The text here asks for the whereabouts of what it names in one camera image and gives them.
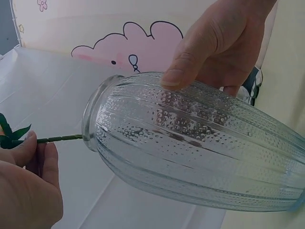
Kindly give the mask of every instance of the glass vase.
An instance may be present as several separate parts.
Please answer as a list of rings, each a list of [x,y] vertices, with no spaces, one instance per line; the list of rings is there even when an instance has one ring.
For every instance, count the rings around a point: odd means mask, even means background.
[[[163,89],[162,74],[112,76],[85,109],[84,142],[118,177],[213,208],[269,212],[301,204],[303,137],[203,83]]]

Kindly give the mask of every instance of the green leaf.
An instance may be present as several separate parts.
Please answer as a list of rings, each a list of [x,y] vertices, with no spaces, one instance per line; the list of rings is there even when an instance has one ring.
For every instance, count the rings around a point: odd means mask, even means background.
[[[0,113],[0,125],[2,127],[2,130],[3,130],[4,134],[8,137],[11,137],[13,132],[10,128],[10,125],[6,121],[5,116],[2,113]]]
[[[3,149],[12,149],[12,141],[9,137],[0,135],[0,146]]]
[[[24,136],[31,128],[31,125],[29,125],[26,128],[22,128],[20,130],[16,130],[14,133],[12,133],[11,140],[19,140],[22,136]]]

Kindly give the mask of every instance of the cartoon cloud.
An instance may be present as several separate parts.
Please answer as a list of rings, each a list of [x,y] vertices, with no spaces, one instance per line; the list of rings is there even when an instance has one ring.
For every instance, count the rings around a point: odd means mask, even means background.
[[[183,35],[178,27],[156,21],[150,34],[134,22],[127,22],[123,34],[111,33],[98,40],[93,48],[78,46],[72,57],[113,65],[127,71],[165,71],[171,64],[176,46]]]

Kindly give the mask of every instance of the plant cutting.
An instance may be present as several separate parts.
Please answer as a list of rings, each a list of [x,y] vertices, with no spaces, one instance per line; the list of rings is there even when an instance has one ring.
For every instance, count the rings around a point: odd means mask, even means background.
[[[31,125],[29,125],[28,127],[13,132],[5,116],[2,113],[0,113],[0,126],[2,129],[2,135],[0,135],[0,147],[3,149],[13,149],[20,145],[23,142],[23,140],[20,140],[20,138],[24,136],[31,128]],[[82,139],[82,135],[41,138],[37,139],[37,143],[58,142],[76,139]]]

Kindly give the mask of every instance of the hand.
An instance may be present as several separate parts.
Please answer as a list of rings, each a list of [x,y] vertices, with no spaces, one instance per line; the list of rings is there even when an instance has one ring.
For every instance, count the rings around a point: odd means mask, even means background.
[[[55,144],[37,145],[29,132],[20,146],[0,149],[0,228],[50,229],[62,215]]]
[[[262,15],[250,5],[257,1],[262,0],[218,0],[210,6],[178,45],[161,85],[181,89],[196,79],[236,96],[257,61],[264,22],[276,2],[269,0]]]

